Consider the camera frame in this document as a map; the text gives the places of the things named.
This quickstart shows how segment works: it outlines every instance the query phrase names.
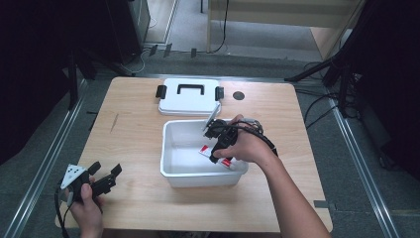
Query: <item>cable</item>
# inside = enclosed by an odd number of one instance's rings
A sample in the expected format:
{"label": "cable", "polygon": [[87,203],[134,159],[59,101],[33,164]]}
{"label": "cable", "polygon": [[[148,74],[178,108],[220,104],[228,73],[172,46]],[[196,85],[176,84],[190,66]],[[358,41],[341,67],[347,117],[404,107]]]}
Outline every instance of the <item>cable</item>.
{"label": "cable", "polygon": [[225,21],[224,21],[224,24],[223,24],[223,41],[222,41],[222,44],[220,45],[220,47],[216,51],[211,51],[208,54],[215,54],[215,53],[219,52],[219,50],[225,44],[225,40],[226,40],[226,21],[228,19],[228,9],[229,9],[229,0],[226,1],[226,11],[225,11]]}
{"label": "cable", "polygon": [[138,72],[143,71],[143,69],[145,69],[145,67],[146,67],[145,61],[143,60],[143,54],[144,54],[144,53],[146,53],[146,52],[149,52],[149,51],[150,51],[150,50],[145,50],[145,51],[143,51],[143,52],[140,54],[140,60],[142,61],[142,64],[143,64],[143,66],[142,66],[142,68],[141,68],[141,69],[139,69],[139,70],[131,70],[131,69],[129,69],[129,68],[127,68],[127,67],[123,66],[122,64],[121,64],[121,67],[122,67],[123,69],[125,69],[126,71],[130,72],[131,74],[133,74],[133,73],[138,73]]}
{"label": "cable", "polygon": [[305,115],[304,115],[304,117],[303,117],[303,122],[304,123],[306,123],[306,119],[307,119],[307,117],[308,117],[308,114],[309,114],[309,111],[311,110],[311,108],[317,103],[317,102],[319,102],[321,99],[323,99],[323,98],[333,98],[333,99],[337,99],[338,97],[335,97],[335,95],[338,95],[338,93],[328,93],[328,94],[324,94],[324,95],[322,95],[322,96],[320,96],[318,99],[316,99],[315,101],[313,101],[310,105],[309,105],[309,107],[308,107],[308,109],[306,110],[306,112],[305,112]]}
{"label": "cable", "polygon": [[237,126],[236,124],[239,124],[239,123],[245,123],[245,122],[241,122],[241,121],[239,121],[239,122],[236,122],[236,123],[234,123],[233,125],[223,125],[223,126],[210,126],[209,128],[208,128],[208,130],[212,130],[212,129],[215,129],[215,128],[236,128],[236,129],[242,129],[242,130],[244,130],[244,131],[246,131],[246,132],[248,132],[248,133],[251,133],[251,134],[253,134],[254,136],[256,136],[256,137],[258,137],[258,138],[260,138],[261,140],[263,140],[268,146],[269,146],[269,148],[272,150],[272,152],[276,155],[276,156],[278,156],[278,153],[277,153],[277,148],[275,147],[275,144],[273,144],[272,143],[272,141],[271,140],[269,140],[265,135],[263,135],[263,134],[261,134],[261,133],[259,133],[258,131],[256,131],[256,128],[255,127],[243,127],[243,126]]}
{"label": "cable", "polygon": [[326,111],[324,114],[322,114],[321,116],[319,116],[315,121],[313,121],[311,124],[306,126],[306,130],[308,130],[311,126],[313,126],[315,123],[317,123],[319,120],[321,120],[322,118],[326,117],[328,115],[328,113],[330,113],[334,108],[338,107],[337,105],[333,106],[332,108],[328,109],[328,111]]}
{"label": "cable", "polygon": [[64,218],[62,219],[62,223],[65,225],[65,217],[67,217],[67,212],[70,210],[70,208],[71,208],[71,206],[69,206],[68,208],[67,208],[67,210],[65,211],[65,213],[64,213]]}
{"label": "cable", "polygon": [[155,22],[155,24],[152,25],[152,26],[149,26],[149,29],[155,27],[158,24],[158,21],[155,18],[151,17],[151,20],[153,20]]}
{"label": "cable", "polygon": [[64,221],[62,220],[61,213],[59,211],[58,194],[59,194],[59,190],[60,190],[60,187],[59,186],[61,185],[61,182],[62,182],[62,179],[57,184],[57,187],[55,189],[55,193],[54,193],[53,198],[54,198],[56,216],[58,218],[59,226],[61,227],[62,237],[69,238],[68,233],[67,233],[67,230],[65,229],[65,226],[64,226]]}
{"label": "cable", "polygon": [[[304,67],[303,67],[303,71],[306,71],[306,67],[308,66],[308,65],[310,65],[310,64],[314,64],[314,63],[320,63],[319,61],[312,61],[312,62],[309,62],[309,63],[307,63]],[[322,78],[324,78],[324,75],[322,75],[322,73],[321,73],[321,70],[319,70],[318,71],[318,73],[319,73],[319,75],[321,76],[321,77],[314,77],[314,76],[312,76],[312,75],[309,75],[309,77],[310,78],[312,78],[312,79],[322,79]]]}
{"label": "cable", "polygon": [[[331,98],[331,99],[338,99],[338,95],[339,93],[333,92],[333,93],[327,93],[327,94],[319,94],[317,92],[313,92],[313,91],[309,91],[309,90],[303,90],[303,89],[296,89],[296,92],[298,93],[304,93],[304,94],[308,94],[308,95],[314,95],[314,96],[319,96],[319,98],[317,98],[315,101],[313,101],[308,109],[306,109],[306,112],[304,114],[303,117],[303,122],[306,123],[307,121],[307,117],[309,115],[309,111],[311,110],[311,108],[319,101],[321,101],[321,99],[323,98]],[[314,125],[316,122],[318,122],[319,120],[321,120],[322,118],[324,118],[325,116],[327,116],[327,114],[334,108],[338,107],[338,105],[334,106],[333,108],[330,108],[330,110],[328,110],[326,113],[322,114],[320,117],[318,117],[314,122],[310,123],[308,126],[306,126],[306,129],[308,129],[309,127],[311,127],[312,125]],[[349,107],[355,107],[355,103],[353,101],[349,102],[346,101],[345,104],[345,110]],[[349,118],[359,118],[358,113],[356,116],[350,116],[347,112],[346,114],[348,115]]]}
{"label": "cable", "polygon": [[[220,29],[221,32],[223,32],[222,21],[219,21],[219,29]],[[228,47],[228,45],[226,43],[224,45],[225,45],[225,48],[226,48],[225,51],[224,51],[224,53],[225,53],[225,52],[228,51],[229,47]]]}

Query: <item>person's right hand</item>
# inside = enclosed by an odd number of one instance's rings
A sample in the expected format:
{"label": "person's right hand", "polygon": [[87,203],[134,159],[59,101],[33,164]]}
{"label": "person's right hand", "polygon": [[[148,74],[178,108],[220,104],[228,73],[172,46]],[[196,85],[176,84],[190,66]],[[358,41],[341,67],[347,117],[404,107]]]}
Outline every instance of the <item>person's right hand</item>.
{"label": "person's right hand", "polygon": [[[102,236],[103,222],[102,213],[98,205],[92,199],[92,187],[85,183],[81,187],[82,202],[75,201],[70,211],[80,227],[82,238],[99,238]],[[103,203],[101,197],[96,197],[99,204]]]}
{"label": "person's right hand", "polygon": [[[244,118],[243,115],[238,115],[229,124],[238,122]],[[237,124],[239,126],[249,126],[245,123]],[[237,160],[252,162],[256,164],[263,163],[263,160],[275,156],[269,146],[257,136],[248,133],[244,130],[238,130],[238,140],[234,146],[227,149],[217,150],[213,153],[216,158],[230,158],[235,157]]]}

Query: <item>device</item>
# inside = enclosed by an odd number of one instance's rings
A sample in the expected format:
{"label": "device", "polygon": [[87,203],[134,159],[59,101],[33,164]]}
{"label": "device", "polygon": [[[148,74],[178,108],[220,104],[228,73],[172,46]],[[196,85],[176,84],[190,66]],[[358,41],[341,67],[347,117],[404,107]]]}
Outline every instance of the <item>device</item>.
{"label": "device", "polygon": [[[272,152],[276,156],[278,156],[275,145],[266,136],[263,135],[263,126],[260,124],[259,121],[255,119],[251,119],[251,118],[242,118],[238,122],[228,124],[228,122],[226,122],[225,120],[215,119],[215,115],[216,114],[213,111],[213,113],[207,119],[205,127],[203,129],[203,131],[205,131],[204,133],[205,137],[209,139],[217,138],[217,143],[213,147],[210,157],[209,157],[210,161],[213,162],[214,164],[218,162],[219,158],[214,157],[213,153],[217,150],[226,149],[230,146],[235,145],[238,139],[238,130],[240,129],[262,139],[264,142],[268,144]],[[240,123],[247,124],[248,126],[238,125]]]}
{"label": "device", "polygon": [[74,166],[68,165],[67,170],[65,171],[64,177],[58,182],[58,187],[55,190],[54,200],[55,200],[55,211],[61,226],[62,236],[68,237],[68,233],[65,230],[64,221],[61,218],[61,213],[59,211],[59,204],[58,204],[58,194],[60,191],[68,189],[67,195],[67,206],[70,208],[75,201],[82,201],[81,199],[81,187],[85,183],[89,183],[92,187],[92,199],[97,203],[96,197],[102,193],[108,193],[111,191],[111,187],[116,185],[116,178],[121,173],[122,169],[120,164],[118,164],[114,169],[111,170],[111,174],[97,180],[95,182],[90,182],[89,176],[93,176],[99,169],[101,168],[101,164],[99,162],[95,162],[89,169],[82,167],[82,166]]}

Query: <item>white object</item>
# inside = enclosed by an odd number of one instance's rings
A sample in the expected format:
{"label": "white object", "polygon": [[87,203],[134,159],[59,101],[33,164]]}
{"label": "white object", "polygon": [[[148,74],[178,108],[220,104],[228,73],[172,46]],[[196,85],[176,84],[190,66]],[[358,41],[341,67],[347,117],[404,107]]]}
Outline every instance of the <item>white object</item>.
{"label": "white object", "polygon": [[216,105],[216,107],[213,109],[213,112],[210,114],[209,118],[207,118],[206,123],[204,124],[202,130],[206,131],[207,127],[210,126],[210,123],[214,121],[216,118],[217,113],[220,111],[220,103]]}
{"label": "white object", "polygon": [[205,120],[175,120],[164,124],[160,172],[171,186],[233,185],[247,172],[246,162],[229,170],[199,154],[203,145],[213,148],[217,143],[217,139],[203,136],[205,123]]}
{"label": "white object", "polygon": [[83,172],[87,171],[85,167],[68,165],[65,171],[64,178],[62,179],[61,189],[68,187],[75,179],[77,179]]}
{"label": "white object", "polygon": [[211,79],[167,78],[163,85],[166,94],[158,105],[163,115],[204,116],[213,112],[216,101],[216,87],[219,81]]}

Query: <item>white plastic bin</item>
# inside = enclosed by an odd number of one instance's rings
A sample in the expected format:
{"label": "white plastic bin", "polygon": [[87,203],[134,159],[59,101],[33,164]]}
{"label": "white plastic bin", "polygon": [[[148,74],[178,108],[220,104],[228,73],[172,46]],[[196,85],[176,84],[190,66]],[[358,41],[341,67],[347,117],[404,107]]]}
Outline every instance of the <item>white plastic bin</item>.
{"label": "white plastic bin", "polygon": [[176,120],[164,124],[160,172],[171,186],[233,185],[247,172],[246,162],[236,161],[233,169],[227,169],[199,153],[204,145],[213,148],[217,143],[217,139],[203,136],[204,126],[205,120]]}

